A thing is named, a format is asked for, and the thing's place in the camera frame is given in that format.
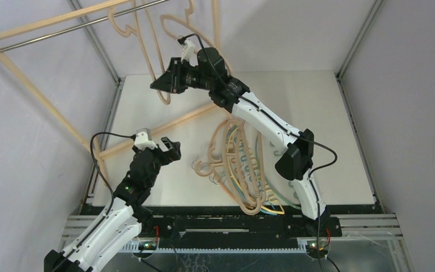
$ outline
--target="wooden frame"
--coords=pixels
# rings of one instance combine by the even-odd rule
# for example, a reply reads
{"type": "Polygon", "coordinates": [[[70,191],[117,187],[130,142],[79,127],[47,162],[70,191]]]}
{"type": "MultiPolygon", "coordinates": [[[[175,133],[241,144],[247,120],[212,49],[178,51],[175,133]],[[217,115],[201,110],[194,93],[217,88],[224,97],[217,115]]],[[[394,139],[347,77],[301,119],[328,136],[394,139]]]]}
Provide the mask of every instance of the wooden frame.
{"type": "MultiPolygon", "coordinates": [[[[121,5],[123,3],[127,3],[127,2],[131,2],[133,4],[133,7],[136,6],[135,0],[108,0],[106,2],[99,3],[96,5],[90,6],[90,7],[85,7],[85,8],[82,8],[80,10],[69,12],[67,14],[63,14],[63,15],[55,16],[55,17],[52,17],[49,19],[34,22],[31,24],[23,25],[21,27],[9,29],[7,31],[2,31],[2,32],[0,32],[0,40],[7,39],[9,37],[18,36],[18,35],[21,35],[21,34],[24,34],[24,33],[30,32],[30,31],[34,31],[34,30],[37,30],[40,28],[48,27],[48,26],[51,26],[54,24],[65,22],[67,20],[75,19],[75,18],[78,18],[81,16],[85,16],[85,15],[92,14],[92,13],[97,12],[97,11],[107,9],[109,20],[110,20],[111,24],[113,25],[114,29],[116,29],[116,31],[118,31],[119,34],[121,34],[122,36],[125,36],[125,37],[129,37],[130,34],[132,33],[138,37],[140,45],[141,45],[141,50],[144,54],[144,58],[146,60],[150,74],[153,78],[155,78],[154,71],[152,69],[148,53],[146,51],[146,48],[144,47],[142,36],[140,35],[137,12],[136,11],[133,12],[134,25],[135,25],[134,28],[130,27],[129,25],[126,25],[125,31],[123,31],[122,29],[119,28],[119,26],[116,25],[116,23],[114,21],[113,16],[115,13],[114,12],[115,7],[118,5],[121,5]]],[[[146,12],[148,20],[151,22],[151,17],[149,16],[148,11],[146,9],[144,9],[144,10],[146,12]]],[[[219,0],[212,0],[212,22],[213,22],[213,30],[214,30],[214,42],[211,42],[210,39],[206,38],[205,35],[203,35],[203,33],[201,31],[198,31],[191,24],[190,15],[193,12],[194,12],[194,0],[189,0],[189,6],[188,6],[188,8],[185,9],[185,21],[183,21],[182,19],[180,19],[176,16],[170,15],[170,14],[162,15],[161,16],[161,25],[163,26],[166,34],[174,39],[177,37],[174,33],[171,33],[170,31],[168,31],[167,28],[165,27],[165,24],[164,24],[164,20],[172,20],[172,21],[177,22],[178,24],[183,25],[187,29],[199,34],[202,37],[202,39],[209,46],[219,48],[220,47],[219,0]]],[[[154,27],[152,26],[152,22],[151,22],[151,29],[154,32],[154,27]]],[[[164,71],[163,60],[161,57],[159,44],[157,42],[157,38],[155,36],[155,33],[154,33],[154,42],[156,45],[156,51],[159,55],[161,71],[164,71]]],[[[87,141],[85,139],[85,137],[82,136],[82,134],[71,124],[71,122],[69,122],[69,120],[66,119],[66,117],[51,103],[51,101],[49,101],[49,99],[45,95],[42,94],[42,92],[39,90],[39,88],[36,85],[34,85],[34,83],[25,75],[25,73],[22,72],[21,69],[18,68],[17,65],[14,64],[13,61],[3,52],[0,52],[0,61],[29,90],[29,92],[71,133],[71,135],[74,138],[76,138],[84,146],[84,148],[88,152],[91,152],[91,149],[89,147],[89,141],[87,141]]],[[[159,93],[159,95],[160,95],[161,100],[165,104],[170,103],[169,96],[165,99],[161,95],[161,93],[159,93]]],[[[196,109],[188,114],[185,114],[185,115],[183,115],[183,116],[181,116],[181,117],[179,117],[171,122],[168,122],[166,124],[163,124],[159,127],[152,129],[152,135],[155,136],[157,134],[172,130],[172,129],[176,128],[177,126],[185,124],[186,122],[189,122],[193,119],[199,118],[200,116],[202,116],[204,114],[208,114],[216,109],[218,109],[218,107],[215,106],[213,103],[202,106],[202,107],[200,107],[200,108],[198,108],[198,109],[196,109]]],[[[102,171],[104,177],[106,179],[108,179],[108,173],[107,173],[106,166],[105,166],[105,159],[107,159],[111,156],[115,156],[124,150],[127,150],[128,148],[130,148],[132,146],[132,142],[126,141],[124,143],[118,144],[118,145],[116,145],[112,148],[109,148],[107,150],[104,150],[104,151],[100,150],[97,139],[95,139],[93,145],[94,145],[95,157],[96,157],[96,160],[99,164],[99,167],[101,168],[101,171],[102,171]]]]}

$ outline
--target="gray wall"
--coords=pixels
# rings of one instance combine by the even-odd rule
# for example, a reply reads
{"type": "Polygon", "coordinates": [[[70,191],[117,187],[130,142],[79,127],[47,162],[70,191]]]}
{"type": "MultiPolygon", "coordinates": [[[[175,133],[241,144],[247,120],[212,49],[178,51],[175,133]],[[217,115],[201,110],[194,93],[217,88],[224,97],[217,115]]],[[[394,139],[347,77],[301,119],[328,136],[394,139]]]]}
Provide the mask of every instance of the gray wall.
{"type": "Polygon", "coordinates": [[[386,1],[344,87],[416,271],[435,271],[435,1],[386,1]]]}
{"type": "MultiPolygon", "coordinates": [[[[0,31],[69,11],[64,0],[0,0],[0,31]]],[[[83,31],[9,56],[86,138],[102,127],[114,83],[83,31]]],[[[42,271],[90,166],[84,147],[0,63],[0,271],[42,271]]]]}

